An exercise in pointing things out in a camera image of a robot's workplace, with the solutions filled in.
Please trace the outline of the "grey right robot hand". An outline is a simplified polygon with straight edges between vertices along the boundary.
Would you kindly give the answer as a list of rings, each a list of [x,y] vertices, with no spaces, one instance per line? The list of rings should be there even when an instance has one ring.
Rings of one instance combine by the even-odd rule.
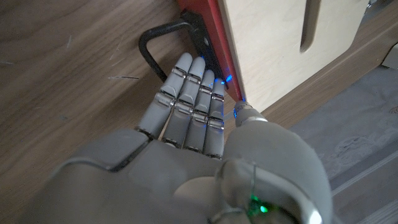
[[[224,135],[224,83],[181,55],[139,125],[78,150],[21,223],[331,223],[327,174],[245,101]]]

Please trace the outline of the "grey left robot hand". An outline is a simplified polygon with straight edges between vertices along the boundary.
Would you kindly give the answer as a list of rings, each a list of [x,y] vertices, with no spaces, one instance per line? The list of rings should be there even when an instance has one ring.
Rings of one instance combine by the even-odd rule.
[[[370,16],[377,14],[394,1],[395,0],[370,0],[364,15]]]

